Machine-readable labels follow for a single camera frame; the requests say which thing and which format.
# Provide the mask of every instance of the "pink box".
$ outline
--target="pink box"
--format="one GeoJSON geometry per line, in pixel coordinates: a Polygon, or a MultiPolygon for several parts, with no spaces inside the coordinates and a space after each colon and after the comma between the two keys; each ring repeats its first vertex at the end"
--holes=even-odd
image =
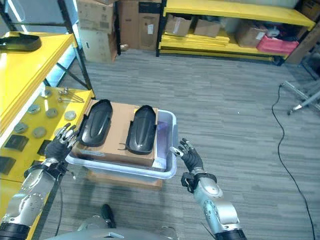
{"type": "Polygon", "coordinates": [[[261,52],[290,54],[299,45],[298,41],[283,41],[263,36],[256,48],[261,52]]]}

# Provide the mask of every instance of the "plastic bin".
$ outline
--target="plastic bin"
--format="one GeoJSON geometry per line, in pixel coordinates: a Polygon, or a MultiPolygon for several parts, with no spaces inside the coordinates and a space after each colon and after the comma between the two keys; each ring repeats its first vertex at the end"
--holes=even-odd
{"type": "Polygon", "coordinates": [[[283,41],[263,36],[256,48],[261,52],[290,54],[299,45],[298,41],[283,41]]]}
{"type": "Polygon", "coordinates": [[[95,173],[108,173],[108,172],[118,172],[122,173],[123,176],[144,176],[148,178],[156,178],[156,179],[170,179],[172,178],[177,171],[177,159],[176,156],[169,151],[169,147],[176,146],[178,144],[178,126],[176,116],[166,110],[158,110],[158,124],[166,123],[167,127],[170,129],[166,136],[166,144],[158,144],[156,141],[156,151],[157,155],[163,155],[166,153],[166,168],[164,171],[158,171],[153,169],[143,169],[137,168],[133,165],[119,165],[111,162],[103,162],[96,159],[81,159],[77,158],[72,153],[70,153],[65,160],[73,165],[83,166],[95,173]]]}

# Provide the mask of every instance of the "brown cardboard box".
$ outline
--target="brown cardboard box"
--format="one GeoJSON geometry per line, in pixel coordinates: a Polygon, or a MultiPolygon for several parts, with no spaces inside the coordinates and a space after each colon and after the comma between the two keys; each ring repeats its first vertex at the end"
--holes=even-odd
{"type": "Polygon", "coordinates": [[[305,37],[305,39],[298,45],[298,47],[291,53],[285,61],[289,64],[300,64],[304,56],[315,46],[320,40],[320,22],[315,25],[312,31],[305,37]]]}
{"type": "Polygon", "coordinates": [[[77,8],[80,29],[112,33],[113,4],[106,5],[95,0],[77,0],[77,8]]]}
{"type": "Polygon", "coordinates": [[[219,30],[220,23],[218,21],[206,21],[198,19],[193,34],[214,38],[218,35],[219,30]]]}
{"type": "MultiPolygon", "coordinates": [[[[87,109],[87,114],[91,106],[97,100],[92,100],[87,109]]],[[[88,147],[77,143],[73,147],[72,152],[79,158],[95,158],[97,160],[106,160],[108,162],[128,163],[141,166],[151,167],[155,160],[155,145],[154,138],[153,150],[147,155],[137,155],[125,148],[130,121],[135,117],[135,111],[140,108],[137,105],[130,105],[124,103],[111,102],[113,113],[111,118],[111,125],[106,136],[104,144],[98,147],[88,147]]],[[[158,122],[158,109],[153,108],[156,114],[156,122],[158,122]]]]}
{"type": "Polygon", "coordinates": [[[167,33],[171,33],[177,36],[184,37],[187,35],[190,25],[191,25],[192,19],[184,19],[183,17],[176,17],[171,14],[168,14],[166,25],[165,25],[165,31],[167,33]]]}
{"type": "Polygon", "coordinates": [[[130,49],[139,48],[139,3],[137,0],[119,1],[121,44],[130,49]]]}
{"type": "Polygon", "coordinates": [[[240,47],[255,48],[268,30],[253,20],[242,20],[235,39],[240,47]]]}
{"type": "Polygon", "coordinates": [[[117,56],[116,35],[104,31],[79,29],[85,59],[95,63],[111,64],[117,56]]]}
{"type": "Polygon", "coordinates": [[[139,1],[139,49],[155,50],[157,46],[161,0],[139,1]]]}
{"type": "Polygon", "coordinates": [[[96,173],[88,171],[86,178],[96,183],[106,183],[128,188],[143,188],[151,190],[160,190],[163,180],[151,178],[147,180],[139,175],[125,176],[121,172],[96,173]]]}

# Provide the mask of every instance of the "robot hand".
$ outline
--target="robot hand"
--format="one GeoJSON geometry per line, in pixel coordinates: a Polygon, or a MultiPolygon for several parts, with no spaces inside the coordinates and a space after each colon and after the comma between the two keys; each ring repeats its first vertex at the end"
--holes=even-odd
{"type": "Polygon", "coordinates": [[[184,161],[190,173],[196,170],[204,172],[204,164],[201,157],[187,139],[182,138],[178,149],[171,146],[169,150],[184,161]]]}
{"type": "Polygon", "coordinates": [[[58,162],[62,162],[66,159],[66,156],[72,149],[72,146],[77,141],[78,130],[75,130],[76,125],[70,127],[70,123],[67,123],[56,134],[52,142],[50,142],[44,151],[46,159],[56,159],[58,162]]]}

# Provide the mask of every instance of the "yellow board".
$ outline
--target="yellow board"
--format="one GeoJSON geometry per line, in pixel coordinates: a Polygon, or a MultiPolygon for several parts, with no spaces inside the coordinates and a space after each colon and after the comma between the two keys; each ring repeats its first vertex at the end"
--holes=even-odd
{"type": "Polygon", "coordinates": [[[63,127],[67,123],[71,123],[72,125],[75,124],[79,127],[91,97],[94,96],[91,90],[69,89],[71,93],[81,97],[83,99],[83,103],[58,102],[59,97],[62,97],[63,99],[69,99],[71,98],[71,95],[60,96],[58,91],[63,90],[63,88],[59,87],[46,87],[46,89],[51,90],[52,95],[48,98],[38,96],[34,101],[34,104],[40,106],[40,112],[36,114],[26,113],[20,121],[28,125],[27,131],[21,134],[28,138],[28,142],[23,151],[5,148],[7,141],[1,147],[1,156],[14,158],[15,163],[8,175],[0,173],[0,179],[23,182],[24,171],[32,165],[33,161],[43,161],[45,159],[44,156],[37,154],[43,141],[52,140],[55,136],[55,130],[63,127]],[[46,110],[50,108],[56,108],[58,116],[54,118],[48,118],[46,116],[46,110]],[[67,111],[75,111],[76,118],[72,121],[65,120],[64,115],[67,111]],[[33,136],[32,132],[37,127],[44,127],[46,129],[46,135],[44,137],[35,138],[33,136]]]}
{"type": "Polygon", "coordinates": [[[199,56],[212,56],[212,57],[226,57],[226,58],[239,58],[239,59],[252,59],[260,61],[269,61],[273,60],[271,56],[257,56],[257,55],[247,55],[239,53],[230,53],[230,52],[215,52],[215,51],[196,51],[196,50],[185,50],[178,48],[164,48],[160,50],[162,54],[187,54],[187,55],[199,55],[199,56]]]}
{"type": "Polygon", "coordinates": [[[233,35],[229,34],[229,43],[225,46],[220,46],[217,44],[208,44],[204,42],[203,44],[194,44],[190,41],[181,41],[179,39],[173,39],[162,35],[163,39],[159,43],[159,49],[167,48],[179,48],[185,49],[186,51],[216,51],[216,52],[229,52],[237,54],[252,54],[252,55],[268,55],[268,56],[284,56],[287,54],[277,53],[277,52],[263,52],[259,51],[255,47],[241,47],[237,44],[233,35]]]}
{"type": "Polygon", "coordinates": [[[309,31],[316,24],[302,13],[290,8],[215,0],[167,0],[163,16],[167,13],[271,21],[305,26],[309,31]]]}
{"type": "Polygon", "coordinates": [[[73,34],[28,34],[40,36],[39,49],[32,52],[0,51],[0,136],[66,49],[71,44],[77,46],[73,34]]]}

